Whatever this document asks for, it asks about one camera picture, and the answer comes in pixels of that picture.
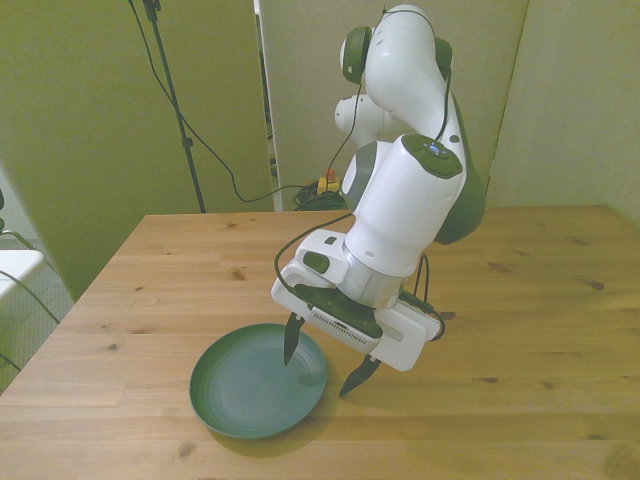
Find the wooden table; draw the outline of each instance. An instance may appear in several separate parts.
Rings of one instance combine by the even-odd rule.
[[[330,365],[311,415],[264,441],[209,433],[193,366],[286,321],[273,257],[335,216],[145,218],[0,397],[0,478],[640,478],[640,232],[605,207],[489,210],[428,249],[448,328],[412,371],[338,399],[362,356],[307,326]]]

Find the green plate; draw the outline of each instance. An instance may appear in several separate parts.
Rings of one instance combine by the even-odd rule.
[[[327,384],[327,360],[310,336],[284,366],[284,325],[235,330],[211,345],[191,375],[191,405],[224,435],[255,439],[293,427],[313,410]]]

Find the wall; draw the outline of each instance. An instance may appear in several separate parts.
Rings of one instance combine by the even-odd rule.
[[[261,0],[260,10],[281,185],[322,176],[344,140],[333,120],[337,102],[357,92],[340,70],[347,33],[374,26],[377,0]],[[436,35],[454,50],[452,91],[460,104],[474,164],[486,182],[498,139],[527,2],[419,0]],[[355,152],[336,162],[342,175]],[[288,199],[294,192],[289,191]]]
[[[490,205],[608,204],[640,225],[640,3],[531,0]]]
[[[135,5],[159,72],[142,1]],[[185,117],[267,193],[269,163],[251,0],[162,2],[159,26]],[[208,210],[242,204],[200,145]],[[197,212],[172,106],[153,79],[128,2],[3,2],[0,162],[72,296],[78,298],[145,214]]]

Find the cable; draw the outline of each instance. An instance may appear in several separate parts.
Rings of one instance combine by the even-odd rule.
[[[147,51],[147,57],[149,58],[149,65],[151,66],[151,72],[153,73],[153,76],[155,77],[156,81],[158,82],[158,85],[160,85],[160,88],[164,92],[165,96],[167,97],[167,99],[169,100],[171,105],[173,105],[173,107],[175,108],[175,104],[173,102],[173,99],[171,98],[171,95],[169,95],[169,92],[167,91],[166,87],[162,83],[162,80],[160,80],[160,77],[158,76],[158,72],[156,72],[156,68],[155,68],[155,65],[153,63],[153,57],[151,56],[151,49],[149,48],[149,42],[147,42],[147,36],[144,33],[144,29],[142,28],[142,23],[140,22],[140,17],[138,16],[138,12],[136,11],[136,7],[133,5],[133,1],[132,0],[129,0],[129,5],[131,5],[131,10],[133,11],[133,15],[136,18],[136,23],[138,24],[138,29],[140,30],[140,35],[142,36],[142,41],[144,42],[144,46],[145,46],[145,49]],[[229,168],[229,166],[224,162],[224,160],[222,160],[222,158],[220,158],[220,156],[200,137],[200,135],[198,135],[196,133],[196,131],[191,127],[191,125],[189,125],[189,122],[184,117],[182,112],[180,112],[180,117],[182,118],[182,121],[187,126],[189,131],[193,134],[193,136],[196,137],[196,139],[207,150],[209,150],[209,152],[211,152],[214,157],[216,157],[216,159],[227,170],[227,172],[229,172],[229,175],[231,176],[231,183],[233,185],[233,190],[234,190],[236,196],[238,197],[238,199],[240,199],[240,201],[242,201],[244,203],[257,202],[258,200],[262,200],[263,198],[267,198],[267,197],[273,195],[274,193],[279,192],[280,190],[284,190],[285,188],[303,188],[304,187],[304,185],[285,185],[284,187],[280,187],[280,188],[278,188],[276,190],[273,190],[272,192],[269,192],[266,195],[262,195],[261,197],[251,198],[251,199],[243,198],[242,195],[240,194],[240,192],[238,191],[238,187],[236,185],[235,175],[233,174],[233,171],[231,170],[231,168]]]
[[[427,257],[426,254],[422,254],[420,255],[420,263],[418,264],[418,274],[416,276],[416,284],[413,288],[413,296],[415,297],[416,294],[418,293],[418,286],[420,284],[420,276],[422,275],[422,268],[426,266],[427,267],[427,273],[426,273],[426,277],[425,277],[425,281],[424,281],[424,296],[422,297],[422,301],[424,303],[426,303],[427,305],[429,305],[429,307],[431,307],[431,313],[433,313],[436,318],[438,319],[438,321],[440,322],[440,331],[438,332],[438,334],[433,337],[431,340],[429,340],[430,342],[435,342],[436,340],[439,340],[440,338],[442,338],[442,336],[444,335],[444,332],[447,329],[447,326],[444,323],[444,318],[442,318],[442,315],[440,315],[435,308],[433,308],[433,305],[431,305],[430,303],[427,302],[427,296],[429,294],[429,273],[430,273],[430,268],[429,268],[429,257]]]
[[[325,174],[326,174],[325,179],[327,180],[327,186],[326,186],[325,192],[327,192],[329,190],[329,170],[331,170],[331,166],[333,165],[333,162],[336,161],[336,158],[338,158],[338,155],[342,151],[342,148],[345,146],[347,141],[349,141],[349,139],[351,138],[351,134],[353,134],[353,130],[356,128],[356,118],[357,118],[357,115],[358,115],[358,103],[359,103],[358,100],[360,99],[360,92],[361,91],[362,91],[362,84],[360,84],[360,86],[358,87],[358,93],[356,94],[356,106],[353,109],[353,125],[351,125],[351,130],[349,130],[349,135],[347,135],[347,138],[344,139],[344,142],[342,142],[342,145],[340,145],[340,148],[338,148],[338,151],[336,152],[336,154],[331,159],[331,162],[329,163],[329,166],[327,167],[327,170],[325,172]]]
[[[444,129],[447,127],[447,121],[449,120],[449,91],[451,90],[451,69],[449,69],[449,77],[447,78],[447,88],[444,92],[444,118],[442,119],[442,127],[440,127],[440,132],[436,137],[437,141],[442,139],[442,135],[444,135]]]
[[[40,300],[40,298],[33,293],[33,291],[27,287],[24,283],[22,283],[20,280],[18,280],[16,277],[14,277],[13,275],[11,275],[10,273],[5,272],[4,270],[0,270],[0,275],[4,275],[5,277],[13,280],[13,282],[15,282],[20,288],[22,288],[23,290],[25,290],[29,295],[31,295],[36,302],[38,302],[38,304],[42,307],[42,309],[47,312],[47,315],[49,315],[54,322],[56,322],[58,325],[60,325],[60,320],[58,320],[56,318],[56,316],[51,313],[51,310],[49,310],[47,308],[47,306],[42,302],[42,300]]]
[[[418,264],[418,275],[416,276],[416,284],[413,288],[413,296],[416,297],[418,294],[418,286],[420,284],[420,276],[422,275],[422,268],[423,266],[426,265],[427,266],[427,273],[426,273],[426,277],[425,277],[425,281],[424,281],[424,295],[422,297],[422,301],[426,302],[427,301],[427,296],[429,294],[429,274],[430,274],[430,268],[429,268],[429,257],[427,257],[426,254],[422,254],[420,255],[420,263]]]
[[[19,372],[22,371],[22,369],[19,366],[17,366],[15,363],[13,363],[9,357],[6,357],[6,356],[4,356],[3,354],[0,353],[0,358],[2,358],[5,362],[10,364],[13,368],[18,370]]]
[[[296,205],[295,211],[342,210],[347,207],[340,192],[324,191],[318,195],[318,182],[301,188],[293,197],[293,203]]]
[[[444,324],[444,318],[442,318],[442,316],[435,310],[433,311],[433,314],[438,318],[438,321],[440,322],[440,331],[435,337],[429,340],[430,342],[435,342],[436,340],[440,340],[444,335],[444,332],[447,330],[447,326]]]
[[[294,243],[296,243],[298,240],[300,240],[303,237],[306,237],[307,235],[309,235],[311,232],[315,232],[316,230],[318,230],[319,228],[324,228],[324,227],[328,227],[329,225],[333,225],[334,223],[338,223],[340,220],[344,220],[345,218],[350,217],[351,215],[353,215],[353,213],[349,212],[346,215],[342,215],[341,217],[338,218],[334,218],[333,220],[330,220],[328,222],[322,223],[320,225],[316,225],[315,227],[311,227],[309,230],[306,230],[304,232],[302,232],[300,235],[298,235],[296,238],[294,238],[293,240],[291,240],[289,243],[287,243],[284,247],[282,247],[280,249],[280,251],[276,254],[275,259],[273,260],[273,267],[276,270],[276,275],[278,277],[278,280],[280,280],[280,282],[282,283],[282,285],[284,286],[284,288],[287,289],[287,291],[289,293],[291,293],[292,295],[295,295],[296,297],[298,296],[296,294],[296,292],[293,290],[293,287],[291,285],[289,285],[287,282],[285,282],[284,278],[282,277],[282,273],[280,272],[280,266],[278,265],[278,263],[280,262],[280,257],[282,256],[282,254],[284,252],[287,251],[287,249],[289,247],[291,247],[291,245],[293,245]]]

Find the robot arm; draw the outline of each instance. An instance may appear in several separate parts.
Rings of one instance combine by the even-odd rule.
[[[436,50],[426,15],[408,5],[387,12],[373,32],[363,27],[349,34],[343,73],[354,83],[364,80],[368,93],[358,103],[354,127],[356,143],[366,144],[342,186],[356,220],[347,234],[309,235],[282,270],[284,283],[277,280],[272,289],[273,298],[293,312],[285,364],[305,321],[367,355],[341,395],[381,362],[400,371],[413,367],[441,324],[403,286],[431,242],[466,236],[484,212],[484,192]],[[350,129],[355,99],[353,107],[345,102],[336,114]],[[417,133],[393,143],[373,141],[385,124]]]

